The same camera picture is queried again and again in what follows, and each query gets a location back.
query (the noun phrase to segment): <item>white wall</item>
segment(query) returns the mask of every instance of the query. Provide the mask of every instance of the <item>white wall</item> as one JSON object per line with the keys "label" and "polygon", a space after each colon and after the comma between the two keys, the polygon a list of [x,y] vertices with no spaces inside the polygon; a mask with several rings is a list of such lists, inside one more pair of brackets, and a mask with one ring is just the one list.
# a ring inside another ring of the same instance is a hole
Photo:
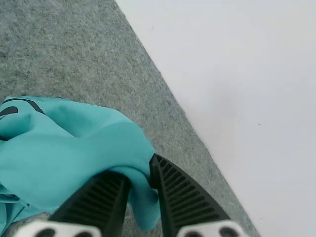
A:
{"label": "white wall", "polygon": [[117,2],[262,236],[314,235],[314,1]]}

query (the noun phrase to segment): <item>gray carpet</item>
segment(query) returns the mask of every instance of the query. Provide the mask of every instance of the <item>gray carpet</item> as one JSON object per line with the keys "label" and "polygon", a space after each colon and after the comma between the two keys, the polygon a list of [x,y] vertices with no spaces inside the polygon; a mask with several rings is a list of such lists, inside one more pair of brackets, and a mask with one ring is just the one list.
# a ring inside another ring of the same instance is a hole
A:
{"label": "gray carpet", "polygon": [[[121,111],[259,236],[113,0],[1,0],[0,61],[1,100],[65,97]],[[143,233],[128,209],[122,236],[162,236],[161,226]]]}

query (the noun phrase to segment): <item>teal fabric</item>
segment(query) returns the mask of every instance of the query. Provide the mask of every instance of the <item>teal fabric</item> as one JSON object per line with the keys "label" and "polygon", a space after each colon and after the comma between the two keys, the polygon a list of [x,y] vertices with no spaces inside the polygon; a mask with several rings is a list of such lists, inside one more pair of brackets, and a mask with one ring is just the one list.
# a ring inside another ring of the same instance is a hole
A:
{"label": "teal fabric", "polygon": [[158,197],[148,184],[154,148],[120,112],[58,98],[7,97],[0,106],[0,233],[55,211],[91,176],[112,170],[132,183],[138,225],[152,229]]}

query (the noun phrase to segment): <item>black plastic jaw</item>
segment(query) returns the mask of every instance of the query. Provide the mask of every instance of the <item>black plastic jaw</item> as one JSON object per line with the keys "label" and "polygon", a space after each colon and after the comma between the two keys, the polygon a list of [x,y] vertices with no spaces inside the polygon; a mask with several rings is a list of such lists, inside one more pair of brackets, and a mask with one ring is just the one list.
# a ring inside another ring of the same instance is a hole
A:
{"label": "black plastic jaw", "polygon": [[86,182],[49,220],[96,226],[104,237],[119,237],[130,187],[124,175],[103,171]]}
{"label": "black plastic jaw", "polygon": [[151,186],[158,190],[164,237],[176,237],[183,226],[229,219],[219,204],[172,162],[154,155],[150,169]]}

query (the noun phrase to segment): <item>screw hole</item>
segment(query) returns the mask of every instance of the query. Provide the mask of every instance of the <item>screw hole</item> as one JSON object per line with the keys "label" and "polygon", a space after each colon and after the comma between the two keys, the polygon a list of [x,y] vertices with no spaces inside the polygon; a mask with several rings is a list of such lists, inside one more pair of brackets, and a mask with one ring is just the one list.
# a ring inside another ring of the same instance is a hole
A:
{"label": "screw hole", "polygon": [[77,234],[75,237],[92,237],[92,234],[89,232],[81,232]]}
{"label": "screw hole", "polygon": [[54,237],[55,233],[53,229],[47,228],[38,232],[35,237]]}
{"label": "screw hole", "polygon": [[203,236],[198,232],[191,231],[191,232],[187,232],[184,237],[203,237]]}
{"label": "screw hole", "polygon": [[230,227],[221,228],[219,233],[221,234],[221,237],[238,237],[239,236],[239,234]]}

